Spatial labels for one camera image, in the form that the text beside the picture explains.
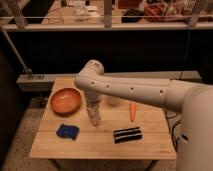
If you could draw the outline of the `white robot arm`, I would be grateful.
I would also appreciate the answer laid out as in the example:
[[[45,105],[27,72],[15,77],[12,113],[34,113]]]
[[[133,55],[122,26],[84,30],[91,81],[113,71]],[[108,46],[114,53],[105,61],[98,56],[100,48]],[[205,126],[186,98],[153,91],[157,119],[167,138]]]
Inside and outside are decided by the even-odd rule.
[[[182,115],[177,171],[213,171],[213,85],[174,79],[119,78],[90,60],[75,77],[88,103],[102,94],[166,108]]]

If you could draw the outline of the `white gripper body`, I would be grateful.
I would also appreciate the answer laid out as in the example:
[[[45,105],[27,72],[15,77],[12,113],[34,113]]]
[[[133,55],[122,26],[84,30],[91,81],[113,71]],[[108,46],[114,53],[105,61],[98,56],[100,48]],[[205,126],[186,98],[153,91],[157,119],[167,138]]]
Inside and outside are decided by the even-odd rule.
[[[91,99],[86,100],[87,114],[91,124],[94,126],[98,126],[101,121],[99,105],[100,105],[100,100],[91,100]]]

